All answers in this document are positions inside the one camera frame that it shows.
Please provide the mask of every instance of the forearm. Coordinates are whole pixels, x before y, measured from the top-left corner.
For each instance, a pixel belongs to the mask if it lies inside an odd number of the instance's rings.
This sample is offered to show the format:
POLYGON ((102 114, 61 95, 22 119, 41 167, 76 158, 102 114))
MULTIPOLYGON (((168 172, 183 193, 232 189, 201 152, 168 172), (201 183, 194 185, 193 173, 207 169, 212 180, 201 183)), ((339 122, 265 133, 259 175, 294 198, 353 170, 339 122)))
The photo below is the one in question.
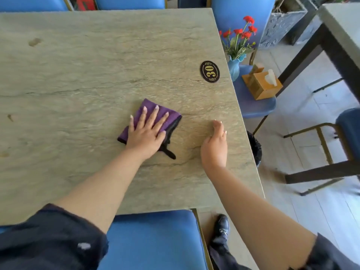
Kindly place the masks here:
POLYGON ((54 204, 87 219, 106 233, 141 163, 134 151, 124 150, 54 204))
POLYGON ((316 236, 267 203, 226 168, 207 171, 260 270, 302 267, 316 236))

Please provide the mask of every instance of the red flower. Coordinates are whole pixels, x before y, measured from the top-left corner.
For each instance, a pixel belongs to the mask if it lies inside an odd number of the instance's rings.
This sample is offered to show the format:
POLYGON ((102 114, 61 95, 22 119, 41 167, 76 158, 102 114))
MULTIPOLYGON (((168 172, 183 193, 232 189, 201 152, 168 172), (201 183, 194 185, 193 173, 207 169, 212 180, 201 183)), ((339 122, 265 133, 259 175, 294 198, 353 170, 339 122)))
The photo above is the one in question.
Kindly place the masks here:
POLYGON ((230 30, 225 31, 225 32, 223 33, 223 37, 224 37, 224 38, 228 37, 229 35, 231 35, 231 31, 230 31, 230 30))
POLYGON ((254 19, 251 17, 251 16, 245 16, 244 17, 244 20, 247 22, 247 23, 251 23, 251 24, 254 24, 254 19))
POLYGON ((250 37, 251 37, 251 33, 248 31, 243 32, 243 34, 241 35, 241 39, 243 39, 243 38, 249 39, 250 37))
POLYGON ((254 32, 254 33, 257 32, 257 28, 254 27, 253 25, 250 25, 248 28, 249 28, 249 31, 250 31, 250 32, 254 32))
POLYGON ((240 29, 234 29, 234 33, 236 35, 241 34, 242 32, 243 32, 243 30, 241 28, 240 29))

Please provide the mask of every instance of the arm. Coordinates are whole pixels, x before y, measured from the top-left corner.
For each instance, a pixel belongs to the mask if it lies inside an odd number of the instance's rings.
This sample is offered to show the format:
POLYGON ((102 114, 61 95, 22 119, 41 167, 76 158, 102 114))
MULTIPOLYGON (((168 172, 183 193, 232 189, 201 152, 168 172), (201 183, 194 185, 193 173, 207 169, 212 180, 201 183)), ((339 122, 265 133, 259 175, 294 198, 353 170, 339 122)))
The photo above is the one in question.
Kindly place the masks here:
POLYGON ((226 131, 214 121, 214 135, 201 147, 204 170, 260 270, 298 269, 316 236, 252 193, 226 169, 226 131))
POLYGON ((154 125, 158 110, 155 108, 145 123, 147 109, 144 108, 136 129, 131 116, 126 149, 54 204, 87 219, 106 233, 140 165, 157 152, 165 138, 165 132, 159 135, 158 132, 169 114, 154 125))

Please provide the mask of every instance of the left hand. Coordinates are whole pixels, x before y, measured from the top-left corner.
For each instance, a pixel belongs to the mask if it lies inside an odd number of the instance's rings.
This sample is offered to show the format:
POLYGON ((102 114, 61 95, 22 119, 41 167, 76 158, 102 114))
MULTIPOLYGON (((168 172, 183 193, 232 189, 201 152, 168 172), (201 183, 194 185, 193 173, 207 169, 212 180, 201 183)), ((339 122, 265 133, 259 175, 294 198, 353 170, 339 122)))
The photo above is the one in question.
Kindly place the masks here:
POLYGON ((147 108, 144 106, 136 129, 134 128, 134 118, 132 115, 130 116, 129 137, 126 144, 126 150, 135 151, 142 161, 149 159, 160 148, 166 132, 162 131, 159 133, 159 131, 169 116, 169 112, 167 112, 159 122, 154 125, 159 106, 156 105, 148 121, 145 122, 147 111, 147 108))

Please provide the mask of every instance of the black trash bag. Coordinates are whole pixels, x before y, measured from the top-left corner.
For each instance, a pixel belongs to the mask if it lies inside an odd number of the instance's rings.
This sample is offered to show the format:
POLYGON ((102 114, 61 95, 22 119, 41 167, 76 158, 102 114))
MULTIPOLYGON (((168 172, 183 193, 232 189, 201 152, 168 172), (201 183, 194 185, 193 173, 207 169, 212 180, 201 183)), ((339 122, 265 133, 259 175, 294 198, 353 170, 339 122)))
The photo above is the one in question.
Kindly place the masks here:
POLYGON ((256 167, 259 167, 261 158, 263 156, 263 152, 261 150, 261 144, 259 143, 259 141, 256 140, 256 138, 253 136, 252 133, 250 133, 249 131, 246 132, 248 133, 248 138, 252 150, 252 155, 254 155, 256 167))

